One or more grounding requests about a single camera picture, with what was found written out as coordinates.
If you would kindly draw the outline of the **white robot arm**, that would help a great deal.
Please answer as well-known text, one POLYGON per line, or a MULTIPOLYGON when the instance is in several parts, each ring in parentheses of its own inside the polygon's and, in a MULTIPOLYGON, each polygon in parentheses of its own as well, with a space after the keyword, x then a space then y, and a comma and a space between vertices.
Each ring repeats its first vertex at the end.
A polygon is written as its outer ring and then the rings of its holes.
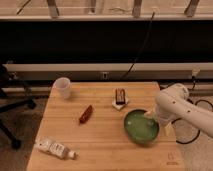
POLYGON ((163 127, 175 118, 182 118, 213 138, 213 112, 189 103, 188 97, 188 88, 180 83, 160 90, 155 96, 155 106, 145 117, 163 127))

